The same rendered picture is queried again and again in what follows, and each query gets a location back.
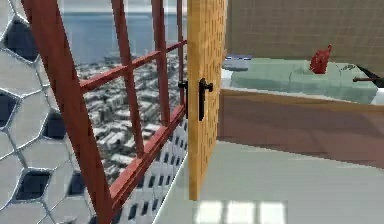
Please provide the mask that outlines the red lumpy object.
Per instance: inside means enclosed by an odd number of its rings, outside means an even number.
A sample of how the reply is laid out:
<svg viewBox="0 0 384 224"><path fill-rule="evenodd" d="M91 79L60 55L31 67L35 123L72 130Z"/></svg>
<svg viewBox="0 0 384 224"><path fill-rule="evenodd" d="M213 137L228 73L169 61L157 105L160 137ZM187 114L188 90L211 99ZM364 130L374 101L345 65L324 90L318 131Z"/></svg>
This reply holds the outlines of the red lumpy object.
<svg viewBox="0 0 384 224"><path fill-rule="evenodd" d="M309 69L315 74L324 74L327 69L332 45L329 44L326 49L318 50L311 59Z"/></svg>

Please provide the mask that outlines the red framed window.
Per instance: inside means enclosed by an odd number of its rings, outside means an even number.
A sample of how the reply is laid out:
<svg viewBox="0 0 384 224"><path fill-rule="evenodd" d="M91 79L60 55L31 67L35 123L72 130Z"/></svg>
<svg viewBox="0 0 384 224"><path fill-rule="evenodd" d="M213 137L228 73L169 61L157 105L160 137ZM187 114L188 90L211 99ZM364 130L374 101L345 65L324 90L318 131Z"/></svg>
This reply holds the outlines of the red framed window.
<svg viewBox="0 0 384 224"><path fill-rule="evenodd" d="M122 65L86 81L78 79L69 49L57 0L21 0L49 82L58 103L83 180L96 211L98 224L111 224L117 212L141 181L169 136L185 115L185 106L169 108L166 54L182 49L185 40L165 45L162 0L152 1L152 15L157 23L157 49L136 60L131 58L123 0L111 0ZM160 106L162 125L148 143L143 142L133 70L155 60L160 67ZM114 181L108 184L83 94L122 77L128 94L137 157Z"/></svg>

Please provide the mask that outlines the wooden bed with green blanket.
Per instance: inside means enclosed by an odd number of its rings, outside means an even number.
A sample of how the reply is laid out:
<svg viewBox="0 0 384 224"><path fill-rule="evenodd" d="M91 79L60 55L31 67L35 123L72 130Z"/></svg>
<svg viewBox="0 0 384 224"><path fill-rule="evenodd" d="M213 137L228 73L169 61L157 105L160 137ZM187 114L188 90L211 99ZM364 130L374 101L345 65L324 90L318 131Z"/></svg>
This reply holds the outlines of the wooden bed with green blanket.
<svg viewBox="0 0 384 224"><path fill-rule="evenodd" d="M223 71L218 138L384 169L384 86L350 63L253 58Z"/></svg>

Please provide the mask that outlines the yellow wooden room door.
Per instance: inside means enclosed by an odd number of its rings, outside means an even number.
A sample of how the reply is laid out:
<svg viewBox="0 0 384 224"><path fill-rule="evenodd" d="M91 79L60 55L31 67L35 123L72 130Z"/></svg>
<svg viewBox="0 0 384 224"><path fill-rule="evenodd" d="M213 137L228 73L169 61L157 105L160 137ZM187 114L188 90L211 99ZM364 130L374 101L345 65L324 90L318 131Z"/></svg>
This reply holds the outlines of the yellow wooden room door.
<svg viewBox="0 0 384 224"><path fill-rule="evenodd" d="M196 201L216 146L225 58L227 0L187 0L188 170L189 198ZM199 120L199 81L213 91L205 93L205 114Z"/></svg>

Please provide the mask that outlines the grey blue pillow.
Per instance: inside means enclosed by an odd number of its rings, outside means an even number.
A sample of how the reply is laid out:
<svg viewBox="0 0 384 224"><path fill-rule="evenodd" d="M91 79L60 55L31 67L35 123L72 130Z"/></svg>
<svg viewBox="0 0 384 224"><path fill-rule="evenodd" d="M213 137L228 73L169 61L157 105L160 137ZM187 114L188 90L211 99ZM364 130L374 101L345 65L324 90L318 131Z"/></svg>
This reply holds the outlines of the grey blue pillow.
<svg viewBox="0 0 384 224"><path fill-rule="evenodd" d="M222 68L229 71L247 71L251 60L250 55L229 54L225 57Z"/></svg>

